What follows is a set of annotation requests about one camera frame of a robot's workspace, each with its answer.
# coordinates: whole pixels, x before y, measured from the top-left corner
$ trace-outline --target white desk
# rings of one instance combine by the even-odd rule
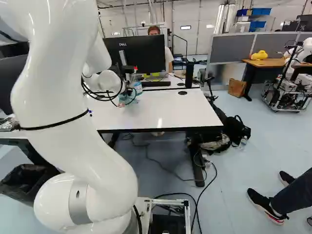
[[[145,87],[143,88],[144,91],[155,91],[155,90],[171,90],[171,89],[187,89],[185,85],[179,86],[179,83],[185,83],[185,79],[179,79],[177,77],[174,77],[172,75],[167,75],[168,77],[162,79],[161,81],[170,81],[170,86],[159,86],[159,87]],[[199,84],[192,84],[191,89],[199,89]]]
[[[200,89],[144,92],[139,103],[123,108],[85,96],[92,121],[101,133],[174,132],[223,126]],[[23,131],[1,133],[1,139],[26,139]]]

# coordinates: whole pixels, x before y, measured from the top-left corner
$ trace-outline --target hair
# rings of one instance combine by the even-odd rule
[[[150,32],[153,31],[153,30],[158,31],[159,34],[160,34],[160,28],[159,28],[158,26],[151,26],[151,27],[148,28],[148,31],[147,31],[147,32],[148,32],[148,35],[149,35]]]

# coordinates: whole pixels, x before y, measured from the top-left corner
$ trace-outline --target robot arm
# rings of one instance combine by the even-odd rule
[[[288,50],[284,53],[284,57],[290,57],[293,53],[293,49]],[[294,56],[293,60],[291,61],[291,65],[287,70],[287,73],[293,73],[292,65],[296,65],[299,63],[303,63],[308,56],[312,55],[312,38],[307,38],[303,42],[303,46],[298,46],[296,50],[297,55]]]
[[[123,233],[137,199],[132,167],[105,144],[88,115],[42,128],[87,110],[80,79],[98,34],[95,1],[1,0],[0,15],[30,42],[11,94],[14,113],[21,127],[41,127],[25,135],[43,158],[66,172],[41,187],[34,203],[36,217],[64,233]],[[110,63],[104,55],[100,71]],[[89,64],[91,74],[98,71],[95,65]]]
[[[115,72],[108,70],[111,65],[111,57],[98,33],[82,70],[83,79],[91,90],[110,90],[115,93],[120,91],[119,76]],[[124,90],[125,84],[122,85],[121,92]]]

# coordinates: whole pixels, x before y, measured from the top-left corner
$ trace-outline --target water bottle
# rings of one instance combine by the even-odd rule
[[[244,136],[244,137],[241,139],[238,148],[239,148],[240,150],[244,150],[245,146],[247,145],[247,141],[248,141],[247,136]]]

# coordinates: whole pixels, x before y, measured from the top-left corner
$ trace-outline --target black backpack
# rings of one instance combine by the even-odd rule
[[[227,117],[225,120],[223,132],[230,138],[232,146],[233,143],[239,145],[244,136],[249,139],[251,131],[251,128],[244,125],[240,116]]]

